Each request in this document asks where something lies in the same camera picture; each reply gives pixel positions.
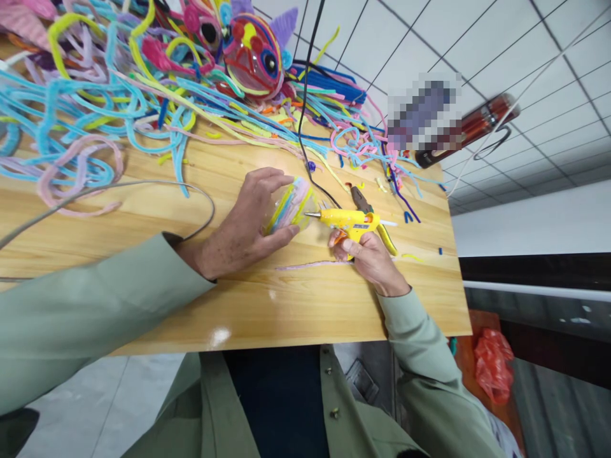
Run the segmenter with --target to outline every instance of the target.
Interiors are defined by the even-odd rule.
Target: person's left hand
[[[184,261],[205,279],[213,281],[237,272],[288,245],[299,233],[290,225],[263,236],[263,218],[271,195],[294,178],[266,167],[246,174],[234,207],[208,239],[176,248]]]

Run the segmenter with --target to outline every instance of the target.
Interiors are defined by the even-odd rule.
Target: red plastic bag
[[[475,379],[495,404],[507,404],[514,372],[507,364],[514,353],[500,331],[484,329],[475,348]]]

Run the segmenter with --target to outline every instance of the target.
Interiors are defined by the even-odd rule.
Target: hot glue gun
[[[339,229],[342,233],[335,240],[335,245],[341,243],[344,239],[354,240],[359,243],[361,236],[365,232],[374,231],[382,225],[396,226],[396,223],[383,221],[380,216],[375,213],[363,213],[358,210],[342,210],[342,209],[324,209],[320,212],[306,212],[306,216],[319,218],[320,221],[331,229]]]

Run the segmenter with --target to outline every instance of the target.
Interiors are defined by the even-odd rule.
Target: green sleeve
[[[505,457],[484,407],[464,387],[445,336],[415,292],[378,299],[404,373],[397,390],[418,445],[431,456]]]
[[[159,234],[104,261],[0,294],[0,415],[158,326],[214,284]]]

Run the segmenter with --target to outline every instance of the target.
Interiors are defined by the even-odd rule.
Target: thermos
[[[479,140],[484,137],[486,134],[489,134],[496,127],[498,122],[505,116],[505,113],[511,105],[514,104],[516,100],[513,98],[511,94],[501,94],[496,96],[494,99],[487,101],[481,107],[476,108],[471,113],[466,115],[462,119],[462,137],[461,137],[461,147],[473,143],[474,141]],[[517,118],[520,114],[520,107],[516,106],[514,110],[509,113],[508,117],[506,117],[505,121],[503,121],[503,125],[508,123],[509,121]],[[433,164],[447,158],[449,155],[459,151],[459,149],[449,149],[442,151],[435,150],[423,150],[417,151],[416,162],[423,169],[427,169]]]

